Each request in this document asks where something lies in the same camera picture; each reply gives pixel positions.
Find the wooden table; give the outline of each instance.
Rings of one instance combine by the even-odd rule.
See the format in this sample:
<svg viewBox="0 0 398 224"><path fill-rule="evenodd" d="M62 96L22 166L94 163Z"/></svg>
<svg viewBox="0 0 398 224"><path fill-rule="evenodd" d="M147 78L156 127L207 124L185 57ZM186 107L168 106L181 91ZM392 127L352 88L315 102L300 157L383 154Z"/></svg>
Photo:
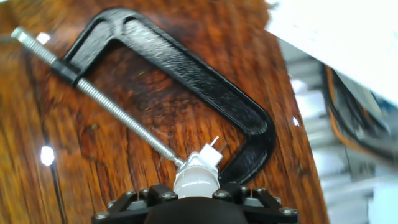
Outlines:
<svg viewBox="0 0 398 224"><path fill-rule="evenodd" d="M95 14L116 6L148 17L268 111L277 147L248 186L265 187L283 206L297 208L301 223L328 223L284 61L275 37L264 31L263 0L12 0L0 3L0 33L17 26L46 32L51 39L45 46L61 57ZM19 44L0 45L0 68L0 223L89 223L127 190L172 187L172 162L51 76ZM215 147L224 147L222 169L244 141L216 112L129 49L114 49L91 73L97 87L182 158L220 136ZM51 166L42 162L44 146L55 153Z"/></svg>

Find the black c-clamp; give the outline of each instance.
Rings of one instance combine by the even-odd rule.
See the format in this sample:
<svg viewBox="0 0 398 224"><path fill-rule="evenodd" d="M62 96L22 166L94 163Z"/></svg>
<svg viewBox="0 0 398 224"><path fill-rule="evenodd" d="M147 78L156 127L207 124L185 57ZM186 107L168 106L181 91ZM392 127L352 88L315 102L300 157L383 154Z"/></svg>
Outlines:
<svg viewBox="0 0 398 224"><path fill-rule="evenodd" d="M109 9L90 22L62 61L78 74L70 83L76 85L98 55L115 40L178 80L243 132L246 141L220 172L221 185L244 184L254 177L275 148L276 133L270 116L220 73L137 12Z"/></svg>

